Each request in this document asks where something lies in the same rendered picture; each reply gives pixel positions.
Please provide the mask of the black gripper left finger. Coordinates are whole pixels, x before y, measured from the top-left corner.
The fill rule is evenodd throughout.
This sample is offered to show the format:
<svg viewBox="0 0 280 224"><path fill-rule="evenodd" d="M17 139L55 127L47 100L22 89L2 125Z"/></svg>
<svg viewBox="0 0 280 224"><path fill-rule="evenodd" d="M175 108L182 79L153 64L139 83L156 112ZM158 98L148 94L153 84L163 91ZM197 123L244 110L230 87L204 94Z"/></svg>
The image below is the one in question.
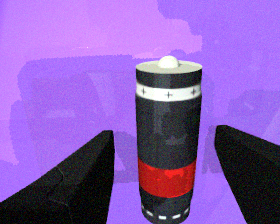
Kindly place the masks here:
<svg viewBox="0 0 280 224"><path fill-rule="evenodd" d="M100 132L0 202L0 224L105 224L115 181L113 132Z"/></svg>

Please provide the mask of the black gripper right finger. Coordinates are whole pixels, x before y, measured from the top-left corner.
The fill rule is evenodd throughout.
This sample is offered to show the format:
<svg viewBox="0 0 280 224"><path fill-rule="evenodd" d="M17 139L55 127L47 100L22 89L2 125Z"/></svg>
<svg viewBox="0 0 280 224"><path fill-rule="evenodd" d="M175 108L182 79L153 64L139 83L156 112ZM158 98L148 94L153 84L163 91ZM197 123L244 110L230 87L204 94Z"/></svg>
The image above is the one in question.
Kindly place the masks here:
<svg viewBox="0 0 280 224"><path fill-rule="evenodd" d="M280 145L217 125L213 147L246 224L280 224Z"/></svg>

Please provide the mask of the black and red battery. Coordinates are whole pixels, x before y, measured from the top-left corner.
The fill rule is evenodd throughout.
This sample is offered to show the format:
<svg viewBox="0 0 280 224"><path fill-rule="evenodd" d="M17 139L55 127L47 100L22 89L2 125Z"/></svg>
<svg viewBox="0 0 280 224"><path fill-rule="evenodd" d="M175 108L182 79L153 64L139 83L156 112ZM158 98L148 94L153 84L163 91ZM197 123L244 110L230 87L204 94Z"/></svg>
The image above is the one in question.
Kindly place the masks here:
<svg viewBox="0 0 280 224"><path fill-rule="evenodd" d="M151 224L191 212L199 152L203 65L164 56L135 67L137 181Z"/></svg>

